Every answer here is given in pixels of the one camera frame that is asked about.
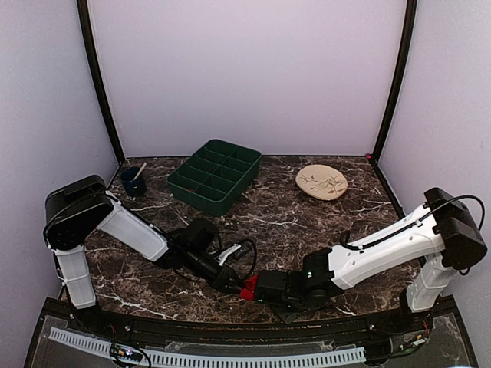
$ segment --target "dark blue mug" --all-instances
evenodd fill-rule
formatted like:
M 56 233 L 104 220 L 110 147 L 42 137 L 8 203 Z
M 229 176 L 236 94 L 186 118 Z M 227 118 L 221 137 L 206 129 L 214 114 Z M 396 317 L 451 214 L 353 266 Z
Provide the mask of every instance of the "dark blue mug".
M 147 185 L 145 184 L 145 178 L 141 173 L 136 180 L 133 180 L 136 174 L 140 171 L 139 167 L 130 167 L 121 173 L 121 183 L 123 184 L 124 191 L 130 197 L 138 197 L 145 194 L 147 191 Z

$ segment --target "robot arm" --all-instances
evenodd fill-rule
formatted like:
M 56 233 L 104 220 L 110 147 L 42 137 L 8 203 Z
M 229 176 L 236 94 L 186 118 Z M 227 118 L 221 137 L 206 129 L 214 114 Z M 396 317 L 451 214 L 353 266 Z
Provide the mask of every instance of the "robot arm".
M 425 205 L 392 226 L 350 244 L 341 242 L 306 255 L 301 271 L 259 272 L 255 285 L 249 287 L 249 299 L 279 308 L 278 314 L 314 310 L 370 276 L 427 256 L 405 298 L 413 313 L 431 309 L 458 270 L 484 257 L 486 246 L 465 205 L 449 202 L 453 197 L 441 189 L 431 189 L 425 196 Z M 44 239 L 56 255 L 77 309 L 97 303 L 83 246 L 95 229 L 119 239 L 161 268 L 188 267 L 216 290 L 238 294 L 245 288 L 230 267 L 206 253 L 218 235 L 213 224 L 195 220 L 183 231 L 164 234 L 106 192 L 98 176 L 50 194 L 46 213 Z
M 171 237 L 126 209 L 106 192 L 104 181 L 89 176 L 59 189 L 46 200 L 44 239 L 54 252 L 59 277 L 77 309 L 92 307 L 97 298 L 84 253 L 84 240 L 95 229 L 139 252 L 161 268 L 188 267 L 219 291 L 238 294 L 243 283 L 227 265 L 205 252 L 218 230 L 195 220 Z

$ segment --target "plate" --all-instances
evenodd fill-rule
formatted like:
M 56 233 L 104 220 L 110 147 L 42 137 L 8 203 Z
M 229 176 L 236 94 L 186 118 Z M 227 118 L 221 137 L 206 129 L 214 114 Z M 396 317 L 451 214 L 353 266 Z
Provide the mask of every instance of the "plate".
M 335 168 L 326 165 L 309 165 L 295 178 L 298 187 L 322 201 L 332 201 L 348 190 L 348 181 Z

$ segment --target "marble tabletop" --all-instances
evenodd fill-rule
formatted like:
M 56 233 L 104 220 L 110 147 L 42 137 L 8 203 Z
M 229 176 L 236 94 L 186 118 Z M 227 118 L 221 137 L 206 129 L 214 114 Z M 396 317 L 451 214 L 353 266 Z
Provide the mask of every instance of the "marble tabletop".
M 265 269 L 299 270 L 308 253 L 337 243 L 351 231 L 356 240 L 397 221 L 397 215 L 364 157 L 265 156 L 259 174 L 241 198 L 221 218 L 175 200 L 167 176 L 186 158 L 129 159 L 122 169 L 147 163 L 147 193 L 128 197 L 119 176 L 110 187 L 121 202 L 164 231 L 185 227 L 193 219 L 213 221 L 223 243 L 242 238 L 256 241 L 259 256 L 255 272 Z M 297 172 L 311 164 L 329 165 L 348 180 L 348 190 L 333 202 L 323 202 L 301 191 Z M 143 317 L 212 323 L 268 323 L 279 319 L 262 304 L 221 294 L 204 281 L 192 282 L 171 270 L 146 261 L 131 248 L 101 232 L 86 241 L 87 259 L 98 300 L 103 309 Z M 231 264 L 245 274 L 252 256 Z M 382 272 L 345 294 L 332 298 L 321 311 L 298 320 L 369 314 L 398 306 L 401 291 L 420 270 L 417 261 Z

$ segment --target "light purple wall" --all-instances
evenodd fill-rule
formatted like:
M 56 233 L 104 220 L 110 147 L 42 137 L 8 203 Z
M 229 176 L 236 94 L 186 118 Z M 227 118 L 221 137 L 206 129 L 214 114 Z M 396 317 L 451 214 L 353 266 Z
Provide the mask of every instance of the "light purple wall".
M 381 168 L 406 212 L 439 186 L 491 209 L 491 3 L 419 2 Z M 479 221 L 479 207 L 469 202 Z M 482 231 L 491 244 L 491 220 Z M 491 366 L 491 255 L 451 284 L 480 366 Z
M 0 366 L 24 363 L 46 296 L 56 296 L 44 199 L 117 162 L 99 111 L 75 1 L 0 2 Z
M 404 0 L 89 2 L 128 156 L 372 150 Z

